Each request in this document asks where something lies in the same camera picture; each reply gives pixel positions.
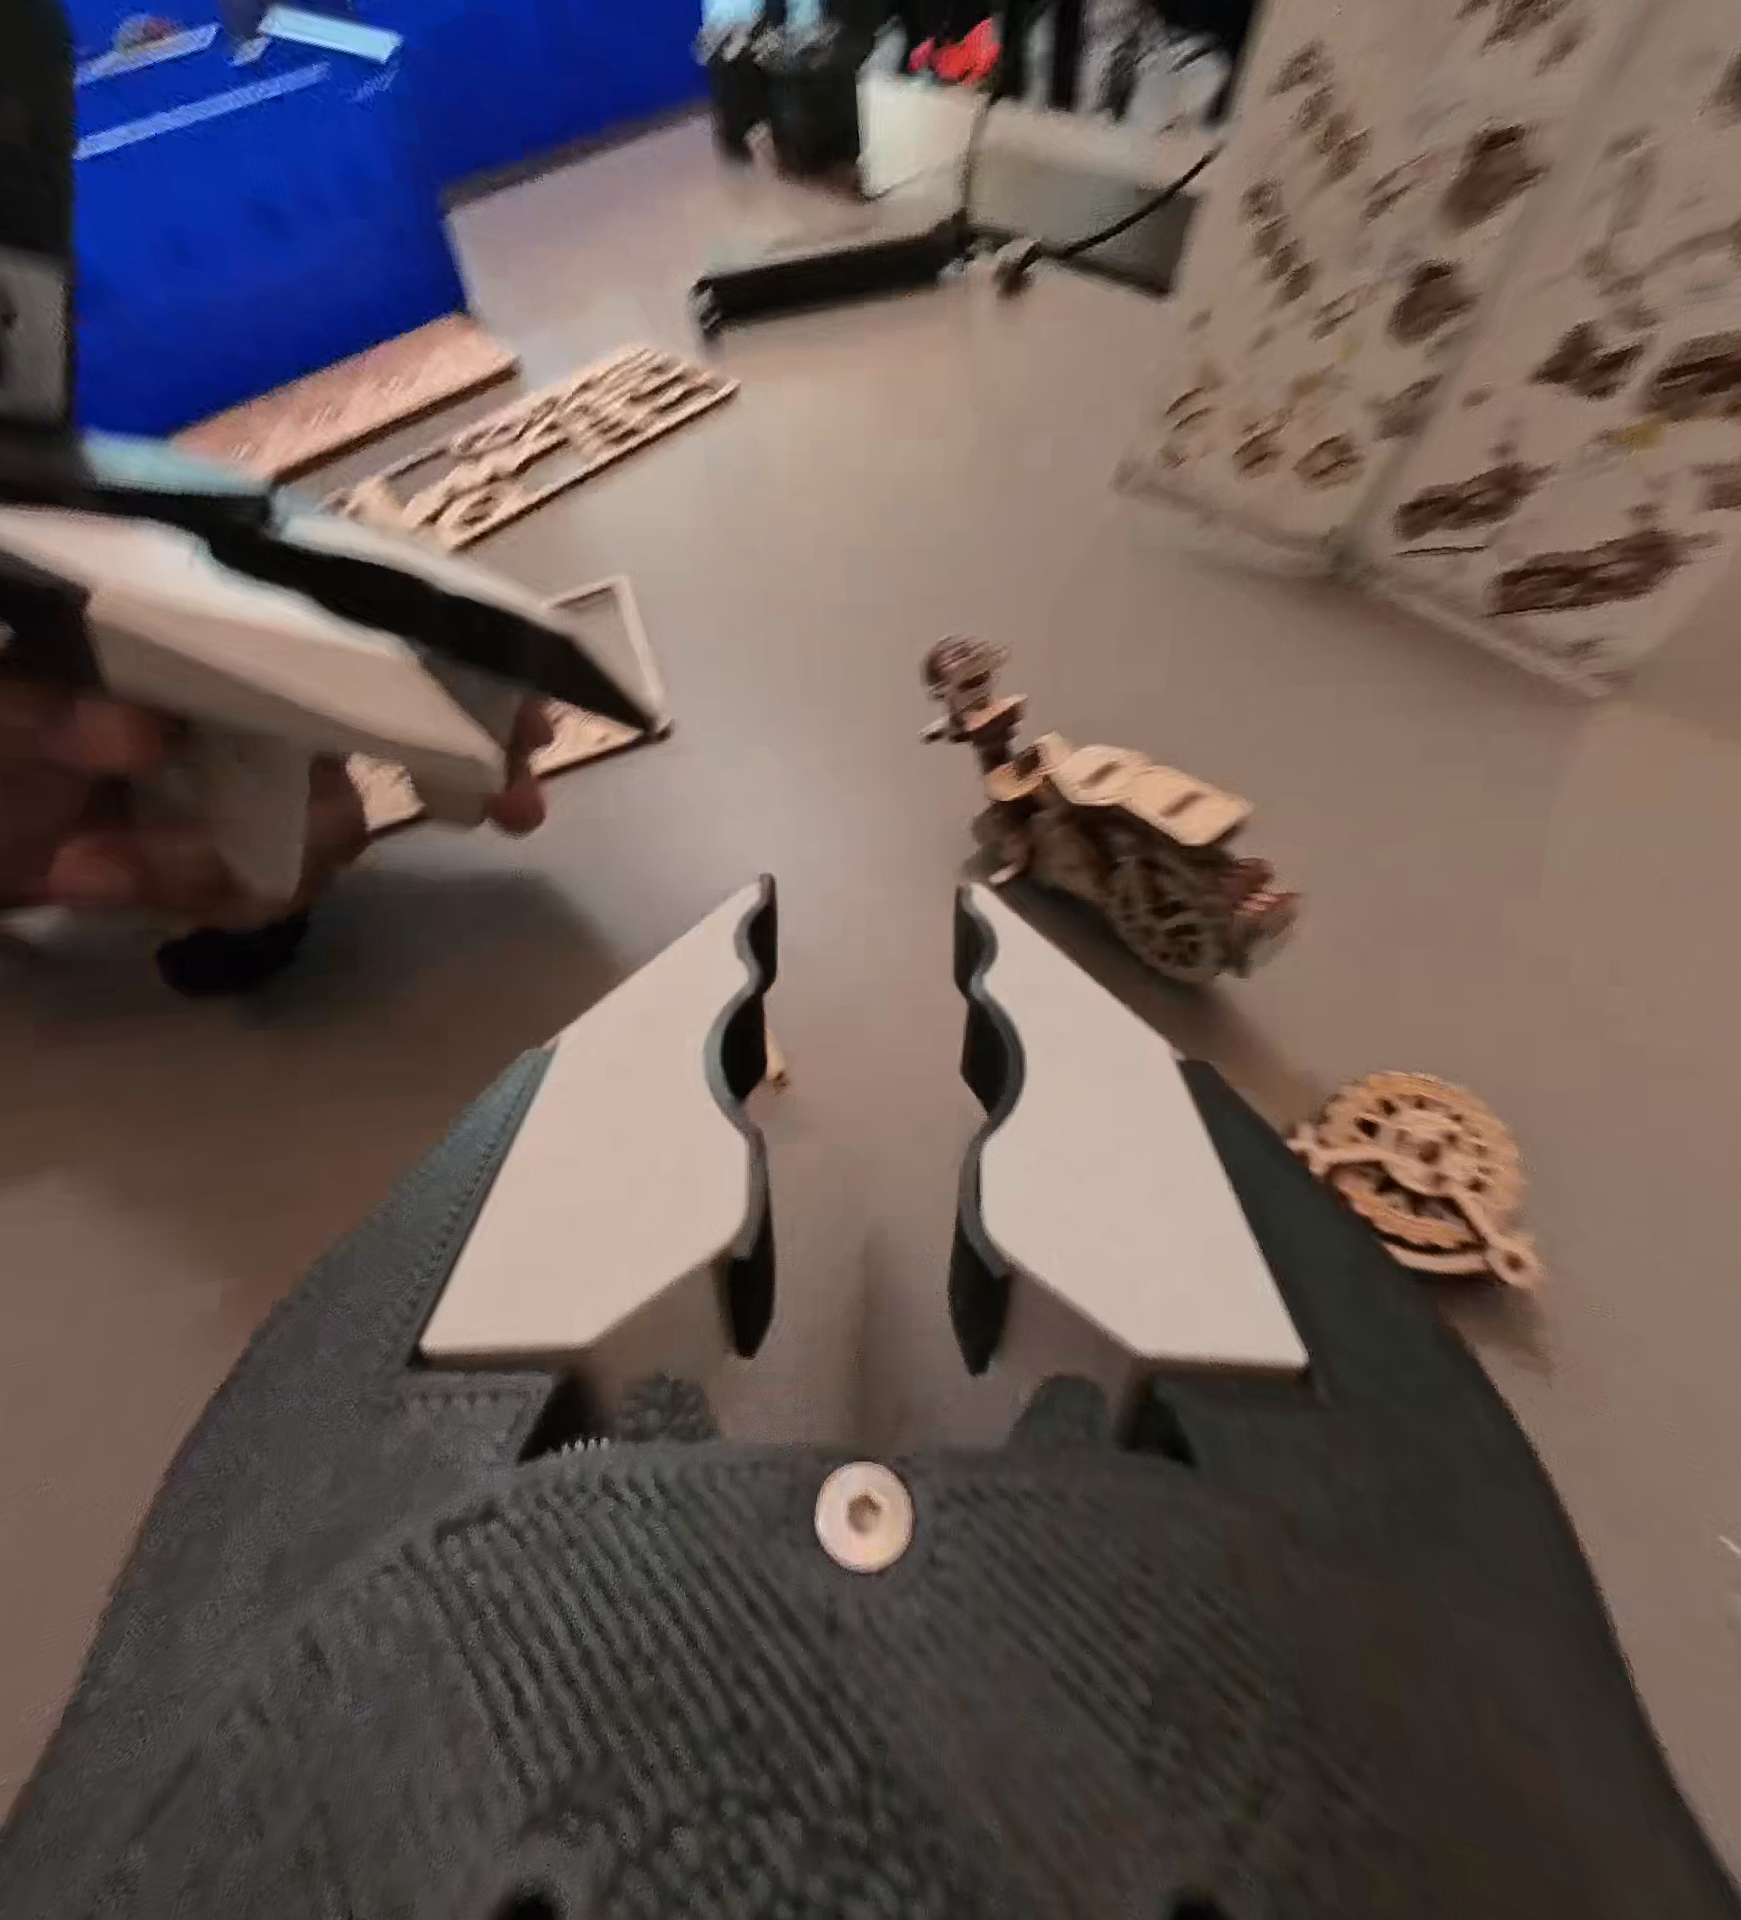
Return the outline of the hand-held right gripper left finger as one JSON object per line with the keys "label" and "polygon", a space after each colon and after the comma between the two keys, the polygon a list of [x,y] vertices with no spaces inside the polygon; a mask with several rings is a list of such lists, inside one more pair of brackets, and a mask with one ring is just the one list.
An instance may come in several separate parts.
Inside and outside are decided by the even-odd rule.
{"label": "hand-held right gripper left finger", "polygon": [[541,1053],[418,1342],[436,1369],[714,1373],[777,1307],[748,1106],[779,975],[756,876]]}

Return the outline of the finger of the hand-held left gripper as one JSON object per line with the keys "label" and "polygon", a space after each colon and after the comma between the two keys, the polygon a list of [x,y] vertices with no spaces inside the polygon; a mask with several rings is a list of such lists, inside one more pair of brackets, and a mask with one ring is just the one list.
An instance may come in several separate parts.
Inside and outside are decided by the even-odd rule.
{"label": "finger of the hand-held left gripper", "polygon": [[192,534],[273,525],[276,490],[270,481],[216,466],[169,442],[91,432],[77,451],[98,512],[159,520]]}
{"label": "finger of the hand-held left gripper", "polygon": [[196,512],[0,501],[0,629],[23,665],[179,723],[170,780],[216,833],[285,831],[319,758],[368,770],[371,831],[470,826],[521,715],[658,730],[652,682],[484,566],[293,501]]}

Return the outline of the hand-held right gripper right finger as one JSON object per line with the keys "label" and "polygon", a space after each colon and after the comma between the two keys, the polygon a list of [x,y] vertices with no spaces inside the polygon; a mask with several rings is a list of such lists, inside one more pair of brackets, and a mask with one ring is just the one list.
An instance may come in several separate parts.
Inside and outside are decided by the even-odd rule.
{"label": "hand-held right gripper right finger", "polygon": [[1190,1061],[983,882],[954,912],[964,1156],[950,1315],[968,1375],[1028,1290],[1147,1375],[1297,1381],[1311,1355]]}

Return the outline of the wooden gear wheel assembly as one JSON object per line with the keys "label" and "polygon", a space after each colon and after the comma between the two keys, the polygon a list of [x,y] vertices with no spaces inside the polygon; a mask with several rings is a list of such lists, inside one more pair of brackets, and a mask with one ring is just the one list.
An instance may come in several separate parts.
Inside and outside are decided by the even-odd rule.
{"label": "wooden gear wheel assembly", "polygon": [[1523,1151],[1475,1092],[1428,1073],[1375,1071],[1339,1088],[1288,1146],[1399,1265],[1520,1292],[1545,1284],[1523,1226]]}

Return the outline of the wooden motorcycle model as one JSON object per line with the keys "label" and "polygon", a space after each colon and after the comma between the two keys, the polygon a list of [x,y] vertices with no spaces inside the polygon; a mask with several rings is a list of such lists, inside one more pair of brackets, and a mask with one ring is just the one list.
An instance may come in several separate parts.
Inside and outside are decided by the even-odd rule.
{"label": "wooden motorcycle model", "polygon": [[974,841],[997,888],[1030,882],[1098,917],[1120,946],[1182,988],[1261,970],[1298,923],[1300,897],[1242,851],[1253,804],[1139,751],[1025,734],[1028,702],[1001,688],[1001,643],[930,648],[925,743],[979,762]]}

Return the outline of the grey desk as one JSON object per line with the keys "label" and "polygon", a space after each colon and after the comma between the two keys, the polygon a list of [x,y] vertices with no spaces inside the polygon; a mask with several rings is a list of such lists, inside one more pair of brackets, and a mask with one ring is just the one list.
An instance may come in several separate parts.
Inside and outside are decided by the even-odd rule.
{"label": "grey desk", "polygon": [[[502,535],[624,569],[674,733],[423,828],[255,1000],[135,923],[0,964],[0,1915],[1741,1915],[1741,662],[1580,702],[1106,488],[1178,315],[979,276]],[[994,887],[930,648],[1253,804],[1300,897],[1182,988]],[[777,1307],[714,1373],[429,1366],[541,1049],[756,876]],[[954,912],[1190,1061],[1311,1355],[968,1375]],[[1532,1292],[1288,1146],[1418,1071]]]}

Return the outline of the person's left hand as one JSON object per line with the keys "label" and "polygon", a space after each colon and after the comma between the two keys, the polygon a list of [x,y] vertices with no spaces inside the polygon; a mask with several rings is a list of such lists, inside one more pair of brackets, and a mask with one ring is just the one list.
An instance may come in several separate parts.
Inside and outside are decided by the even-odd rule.
{"label": "person's left hand", "polygon": [[364,799],[332,758],[308,784],[299,890],[248,890],[212,836],[135,812],[135,788],[188,744],[169,716],[0,660],[0,910],[60,906],[144,914],[176,927],[267,924],[306,910],[369,842]]}

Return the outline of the stack of brown wooden boards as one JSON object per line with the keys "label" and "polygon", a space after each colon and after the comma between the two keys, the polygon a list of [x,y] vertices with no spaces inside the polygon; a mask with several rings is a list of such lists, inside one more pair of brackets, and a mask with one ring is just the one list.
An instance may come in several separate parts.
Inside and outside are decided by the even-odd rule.
{"label": "stack of brown wooden boards", "polygon": [[175,448],[270,481],[304,477],[418,420],[505,386],[520,355],[449,315],[175,434]]}

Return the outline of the blue box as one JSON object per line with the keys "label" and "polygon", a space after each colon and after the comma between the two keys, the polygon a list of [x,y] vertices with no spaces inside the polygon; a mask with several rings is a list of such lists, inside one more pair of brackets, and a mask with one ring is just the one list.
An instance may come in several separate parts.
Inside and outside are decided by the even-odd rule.
{"label": "blue box", "polygon": [[169,435],[468,304],[446,192],[703,98],[692,1],[62,5],[74,411]]}

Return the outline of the wooden sheet with round cut-outs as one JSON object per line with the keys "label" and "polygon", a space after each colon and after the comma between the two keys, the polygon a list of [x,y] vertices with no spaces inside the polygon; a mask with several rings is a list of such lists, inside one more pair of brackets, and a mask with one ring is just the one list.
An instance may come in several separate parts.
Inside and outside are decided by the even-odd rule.
{"label": "wooden sheet with round cut-outs", "polygon": [[[598,762],[666,743],[674,733],[666,682],[630,579],[619,574],[579,586],[547,600],[546,609],[643,702],[652,724],[638,730],[590,709],[546,701],[551,740],[530,761],[537,784],[547,786]],[[350,778],[371,838],[423,826],[429,819],[423,794],[402,766],[353,756]]]}

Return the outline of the wooden sheet with long cut-outs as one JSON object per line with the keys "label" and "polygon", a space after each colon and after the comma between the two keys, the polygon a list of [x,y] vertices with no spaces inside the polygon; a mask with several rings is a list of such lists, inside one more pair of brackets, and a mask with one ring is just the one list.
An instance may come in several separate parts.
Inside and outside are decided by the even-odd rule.
{"label": "wooden sheet with long cut-outs", "polygon": [[330,494],[328,508],[462,556],[730,405],[739,378],[630,345]]}

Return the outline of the black backpack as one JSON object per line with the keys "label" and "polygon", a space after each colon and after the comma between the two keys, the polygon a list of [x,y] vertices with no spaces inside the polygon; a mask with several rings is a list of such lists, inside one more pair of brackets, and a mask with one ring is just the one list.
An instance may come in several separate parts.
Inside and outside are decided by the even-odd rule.
{"label": "black backpack", "polygon": [[859,185],[859,78],[883,4],[708,1],[700,13],[697,60],[716,152],[748,163],[764,141],[791,178]]}

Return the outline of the illustrated instruction booklet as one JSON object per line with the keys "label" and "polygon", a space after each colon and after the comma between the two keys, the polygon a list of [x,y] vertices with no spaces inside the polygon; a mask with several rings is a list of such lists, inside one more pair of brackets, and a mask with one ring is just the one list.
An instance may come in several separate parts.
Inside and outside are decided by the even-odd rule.
{"label": "illustrated instruction booklet", "polygon": [[1741,549],[1741,1],[1264,4],[1118,490],[1605,697]]}

